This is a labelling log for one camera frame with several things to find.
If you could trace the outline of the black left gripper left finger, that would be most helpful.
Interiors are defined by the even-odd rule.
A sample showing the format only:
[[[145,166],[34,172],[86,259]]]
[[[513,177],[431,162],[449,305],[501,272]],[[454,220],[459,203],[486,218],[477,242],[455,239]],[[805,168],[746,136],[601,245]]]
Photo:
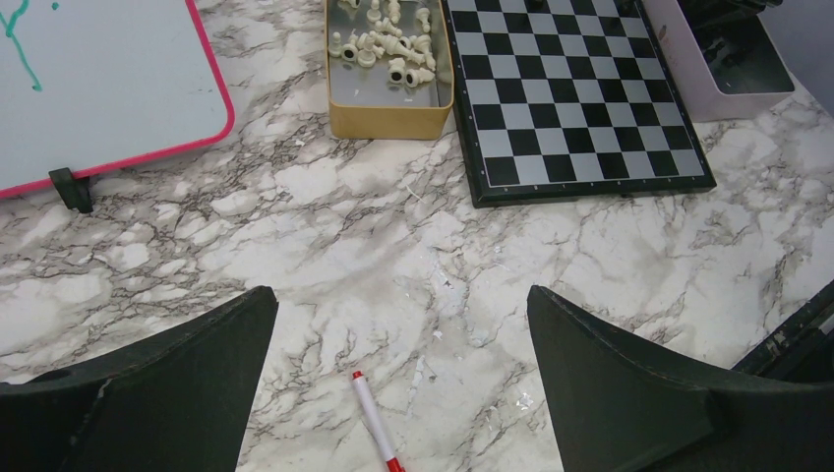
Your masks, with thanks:
[[[259,286],[85,362],[1,386],[5,471],[232,471],[278,303]]]

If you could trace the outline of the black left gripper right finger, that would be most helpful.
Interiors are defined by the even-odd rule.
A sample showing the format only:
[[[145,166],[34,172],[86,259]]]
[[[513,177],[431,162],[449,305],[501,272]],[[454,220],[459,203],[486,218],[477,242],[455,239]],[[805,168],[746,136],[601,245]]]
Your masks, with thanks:
[[[833,385],[727,370],[533,286],[527,320],[567,471],[829,471]]]

